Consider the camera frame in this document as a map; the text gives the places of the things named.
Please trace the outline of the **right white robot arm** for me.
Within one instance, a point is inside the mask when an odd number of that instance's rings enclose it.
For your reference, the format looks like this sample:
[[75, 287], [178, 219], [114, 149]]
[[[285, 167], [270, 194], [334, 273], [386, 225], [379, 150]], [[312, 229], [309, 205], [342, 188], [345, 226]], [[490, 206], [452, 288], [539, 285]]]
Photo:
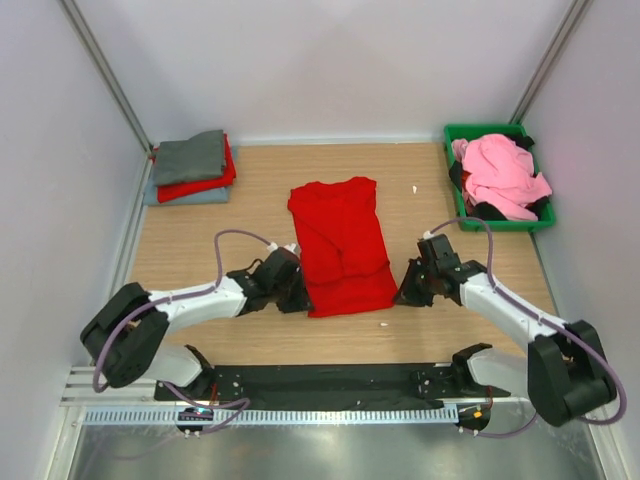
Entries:
[[449, 299], [490, 320], [525, 353], [524, 361], [500, 356], [489, 346], [462, 351], [450, 372], [452, 387], [472, 396], [494, 385], [527, 398], [546, 423], [558, 427], [623, 396], [596, 329], [535, 307], [499, 282], [488, 265], [463, 262], [444, 234], [418, 241], [394, 297], [398, 305], [430, 307]]

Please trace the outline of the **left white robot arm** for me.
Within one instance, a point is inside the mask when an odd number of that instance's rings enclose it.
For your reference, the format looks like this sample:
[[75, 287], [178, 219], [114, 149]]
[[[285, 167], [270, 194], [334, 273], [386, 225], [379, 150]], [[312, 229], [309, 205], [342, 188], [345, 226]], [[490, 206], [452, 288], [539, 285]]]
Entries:
[[164, 337], [210, 320], [258, 312], [270, 303], [283, 313], [311, 308], [300, 259], [289, 245], [275, 248], [254, 270], [230, 271], [218, 282], [173, 292], [129, 283], [89, 321], [80, 341], [109, 387], [149, 378], [199, 400], [212, 387], [205, 359], [188, 347], [164, 347]]

